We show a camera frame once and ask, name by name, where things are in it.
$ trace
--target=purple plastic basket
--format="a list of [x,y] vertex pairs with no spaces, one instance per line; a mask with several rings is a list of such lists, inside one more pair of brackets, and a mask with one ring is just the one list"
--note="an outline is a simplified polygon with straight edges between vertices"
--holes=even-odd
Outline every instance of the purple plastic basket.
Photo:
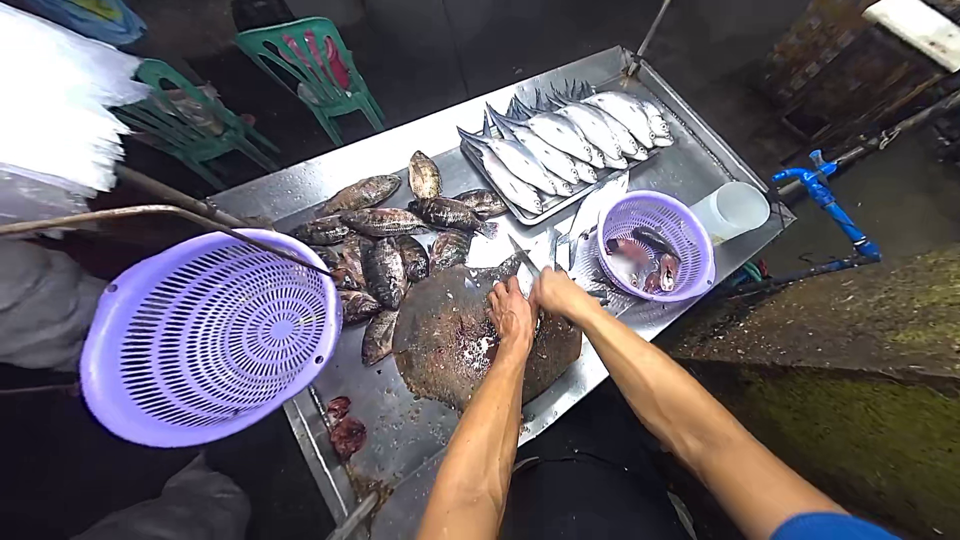
[[[239,230],[316,265],[285,234]],[[108,430],[192,446],[253,424],[311,382],[343,319],[333,280],[223,233],[143,260],[101,295],[80,362]]]
[[[608,208],[600,211],[597,224],[597,246],[600,266],[613,282],[630,294],[656,302],[679,302],[707,292],[713,285],[713,244],[707,231],[684,203],[657,191],[631,191]],[[610,267],[610,256],[604,249],[611,238],[629,238],[630,233],[645,225],[660,231],[680,256],[677,282],[670,292],[644,292],[616,275]]]

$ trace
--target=metal pole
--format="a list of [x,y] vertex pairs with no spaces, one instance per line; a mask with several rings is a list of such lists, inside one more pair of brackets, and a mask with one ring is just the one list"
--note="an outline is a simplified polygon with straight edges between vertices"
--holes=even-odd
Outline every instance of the metal pole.
[[663,20],[663,15],[666,13],[666,9],[670,5],[671,1],[672,0],[663,0],[663,5],[660,6],[660,12],[657,13],[657,18],[654,19],[654,23],[650,25],[650,30],[647,31],[647,37],[645,37],[643,42],[640,43],[640,48],[636,49],[634,60],[630,64],[630,69],[627,70],[628,76],[633,76],[636,72],[636,69],[640,66],[639,59],[643,58],[643,53],[647,52],[647,47],[650,46],[650,41],[652,41],[654,38],[654,32],[657,31],[657,27]]

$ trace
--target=green moss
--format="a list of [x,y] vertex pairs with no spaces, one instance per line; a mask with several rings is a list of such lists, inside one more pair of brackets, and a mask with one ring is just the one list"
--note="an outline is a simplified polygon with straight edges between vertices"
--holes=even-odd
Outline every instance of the green moss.
[[802,474],[927,536],[960,537],[960,400],[922,386],[793,374],[752,382],[729,405]]

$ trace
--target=silver fish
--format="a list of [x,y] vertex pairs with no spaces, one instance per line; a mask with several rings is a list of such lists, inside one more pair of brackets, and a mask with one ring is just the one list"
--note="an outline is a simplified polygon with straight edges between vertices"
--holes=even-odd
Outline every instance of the silver fish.
[[422,219],[405,209],[360,209],[340,214],[348,227],[370,236],[423,234],[429,227]]

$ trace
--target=plastic cup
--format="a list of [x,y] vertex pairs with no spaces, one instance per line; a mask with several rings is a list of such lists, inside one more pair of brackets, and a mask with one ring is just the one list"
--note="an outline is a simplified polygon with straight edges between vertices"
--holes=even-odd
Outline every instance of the plastic cup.
[[766,197],[744,182],[721,185],[690,210],[703,224],[714,246],[756,229],[770,217]]

